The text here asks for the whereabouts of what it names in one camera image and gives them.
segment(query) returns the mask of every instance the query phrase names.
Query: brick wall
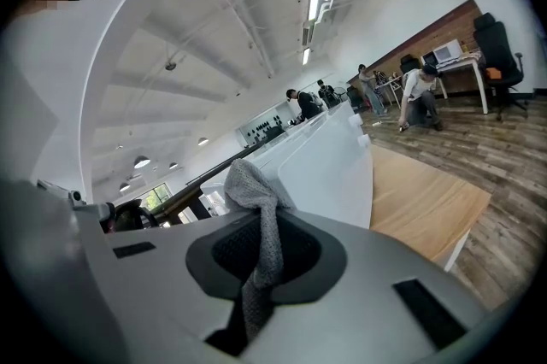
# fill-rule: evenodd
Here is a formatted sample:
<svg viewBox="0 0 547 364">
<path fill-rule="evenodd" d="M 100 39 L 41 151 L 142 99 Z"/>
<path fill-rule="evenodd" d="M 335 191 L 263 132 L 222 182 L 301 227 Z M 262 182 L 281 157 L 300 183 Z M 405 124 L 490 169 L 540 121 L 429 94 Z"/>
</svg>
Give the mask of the brick wall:
<svg viewBox="0 0 547 364">
<path fill-rule="evenodd" d="M 400 74 L 401 57 L 411 54 L 419 59 L 420 56 L 453 39 L 463 42 L 469 50 L 474 50 L 478 46 L 473 38 L 473 20 L 481 15 L 482 13 L 475 1 L 468 0 L 400 44 L 372 65 L 368 65 L 367 71 L 383 71 L 386 75 L 392 75 L 394 72 Z M 357 76 L 350 80 L 350 83 L 357 89 L 361 89 Z M 443 83 L 447 93 L 476 91 L 479 89 L 471 67 L 449 71 L 444 75 Z M 437 87 L 437 93 L 440 93 L 440 86 Z"/>
</svg>

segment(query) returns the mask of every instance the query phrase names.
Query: gray fabric strap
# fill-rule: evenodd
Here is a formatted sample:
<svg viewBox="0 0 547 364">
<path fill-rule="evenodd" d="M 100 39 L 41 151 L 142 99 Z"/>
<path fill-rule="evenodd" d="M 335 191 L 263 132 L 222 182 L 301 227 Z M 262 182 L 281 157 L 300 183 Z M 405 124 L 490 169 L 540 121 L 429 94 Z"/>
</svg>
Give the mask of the gray fabric strap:
<svg viewBox="0 0 547 364">
<path fill-rule="evenodd" d="M 230 167 L 224 185 L 226 205 L 261 210 L 261 242 L 258 262 L 242 288 L 245 330 L 249 341 L 268 321 L 271 314 L 269 291 L 283 276 L 283 254 L 275 209 L 288 203 L 275 192 L 260 170 L 252 163 L 237 159 Z"/>
</svg>

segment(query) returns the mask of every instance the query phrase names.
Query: white microwave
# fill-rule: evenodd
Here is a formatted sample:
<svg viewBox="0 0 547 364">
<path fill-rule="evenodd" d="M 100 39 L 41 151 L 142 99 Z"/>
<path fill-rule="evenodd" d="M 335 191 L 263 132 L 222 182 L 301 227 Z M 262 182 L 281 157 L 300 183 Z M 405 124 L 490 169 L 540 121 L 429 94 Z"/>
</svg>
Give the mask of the white microwave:
<svg viewBox="0 0 547 364">
<path fill-rule="evenodd" d="M 449 41 L 449 43 L 441 45 L 432 52 L 435 55 L 438 63 L 444 63 L 449 60 L 457 59 L 462 55 L 462 47 L 457 39 Z"/>
</svg>

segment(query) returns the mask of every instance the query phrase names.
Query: person in black shirt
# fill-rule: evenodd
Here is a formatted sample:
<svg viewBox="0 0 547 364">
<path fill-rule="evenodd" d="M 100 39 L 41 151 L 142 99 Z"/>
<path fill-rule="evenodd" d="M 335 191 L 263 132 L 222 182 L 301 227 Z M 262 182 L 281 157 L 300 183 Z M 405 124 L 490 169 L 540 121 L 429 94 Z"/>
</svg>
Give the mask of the person in black shirt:
<svg viewBox="0 0 547 364">
<path fill-rule="evenodd" d="M 323 80 L 318 80 L 319 85 L 319 97 L 325 102 L 326 106 L 330 109 L 336 106 L 339 101 L 334 95 L 334 89 L 332 86 L 327 86 L 323 83 Z"/>
<path fill-rule="evenodd" d="M 294 89 L 289 89 L 286 93 L 287 99 L 297 100 L 300 109 L 302 110 L 302 116 L 309 120 L 317 114 L 320 113 L 320 109 L 317 107 L 317 104 L 314 103 L 314 99 L 306 92 L 295 91 Z"/>
</svg>

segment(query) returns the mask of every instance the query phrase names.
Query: wooden tabletop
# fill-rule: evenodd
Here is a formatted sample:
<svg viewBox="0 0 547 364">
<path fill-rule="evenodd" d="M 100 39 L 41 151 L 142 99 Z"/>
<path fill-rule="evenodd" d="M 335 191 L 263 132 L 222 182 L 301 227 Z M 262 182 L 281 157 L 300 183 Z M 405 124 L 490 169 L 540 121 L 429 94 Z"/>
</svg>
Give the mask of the wooden tabletop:
<svg viewBox="0 0 547 364">
<path fill-rule="evenodd" d="M 370 228 L 427 259 L 451 250 L 488 206 L 491 195 L 426 163 L 372 145 Z"/>
</svg>

